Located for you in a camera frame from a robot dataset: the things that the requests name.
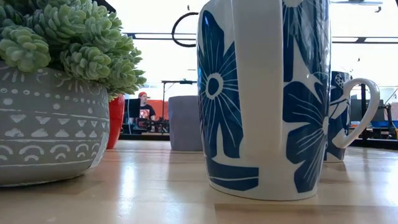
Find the blue floral mug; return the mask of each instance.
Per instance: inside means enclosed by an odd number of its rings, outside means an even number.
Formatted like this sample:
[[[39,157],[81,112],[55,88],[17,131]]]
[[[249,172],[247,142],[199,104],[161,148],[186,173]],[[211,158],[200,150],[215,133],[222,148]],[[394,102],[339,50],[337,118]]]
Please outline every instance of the blue floral mug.
[[[197,37],[210,185],[260,200],[316,194],[328,132],[327,0],[211,0]]]
[[[369,87],[371,99],[363,119],[348,134],[350,127],[349,93],[358,84],[365,84]],[[328,144],[323,160],[325,162],[342,162],[346,147],[361,134],[376,114],[380,101],[380,92],[379,87],[371,80],[364,78],[350,80],[348,73],[335,71],[331,73],[330,88]]]

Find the person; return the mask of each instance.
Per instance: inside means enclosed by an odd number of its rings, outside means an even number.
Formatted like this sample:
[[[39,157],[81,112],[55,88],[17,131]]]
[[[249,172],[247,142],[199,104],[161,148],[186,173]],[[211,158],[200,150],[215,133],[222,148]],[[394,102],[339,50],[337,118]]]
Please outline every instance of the person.
[[[139,112],[140,118],[151,119],[154,121],[156,114],[154,108],[147,103],[148,94],[146,92],[140,92],[138,94],[138,97],[141,101],[140,112]]]

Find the flower center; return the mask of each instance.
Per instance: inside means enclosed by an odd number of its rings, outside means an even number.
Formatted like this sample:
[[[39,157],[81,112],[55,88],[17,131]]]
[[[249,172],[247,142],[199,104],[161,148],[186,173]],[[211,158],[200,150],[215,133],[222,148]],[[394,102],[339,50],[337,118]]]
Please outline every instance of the flower center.
[[[214,100],[223,91],[224,80],[219,73],[213,73],[207,77],[206,96]]]
[[[297,7],[304,0],[284,0],[286,7]]]
[[[325,133],[326,135],[328,134],[328,128],[329,128],[329,117],[325,117],[325,119],[323,119],[323,125],[322,125],[322,130],[323,133]]]

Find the potted plant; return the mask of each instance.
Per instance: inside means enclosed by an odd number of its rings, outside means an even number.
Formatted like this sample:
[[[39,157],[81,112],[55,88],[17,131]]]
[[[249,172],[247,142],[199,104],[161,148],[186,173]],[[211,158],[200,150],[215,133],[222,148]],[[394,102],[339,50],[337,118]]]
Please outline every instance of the potted plant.
[[[146,82],[116,13],[91,0],[0,0],[0,185],[96,166],[108,101]]]

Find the mug handle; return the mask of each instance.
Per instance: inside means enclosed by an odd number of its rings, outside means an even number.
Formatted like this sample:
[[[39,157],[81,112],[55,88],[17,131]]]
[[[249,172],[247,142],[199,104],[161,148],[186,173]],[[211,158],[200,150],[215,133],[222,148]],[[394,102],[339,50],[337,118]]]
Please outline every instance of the mug handle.
[[[344,149],[347,146],[349,146],[356,137],[358,137],[362,131],[368,126],[368,124],[372,121],[374,115],[376,114],[376,111],[379,107],[379,102],[380,102],[380,90],[379,87],[371,80],[365,79],[365,78],[355,78],[353,80],[350,80],[346,82],[343,85],[343,94],[347,99],[350,98],[349,93],[351,90],[354,88],[354,86],[358,84],[365,84],[369,87],[369,90],[371,92],[371,99],[369,102],[368,109],[366,110],[365,115],[363,116],[361,122],[358,124],[358,126],[354,129],[353,132],[351,132],[348,136],[345,135],[344,130],[341,130],[338,135],[343,135],[342,138],[339,138],[340,141],[336,142],[337,147]]]

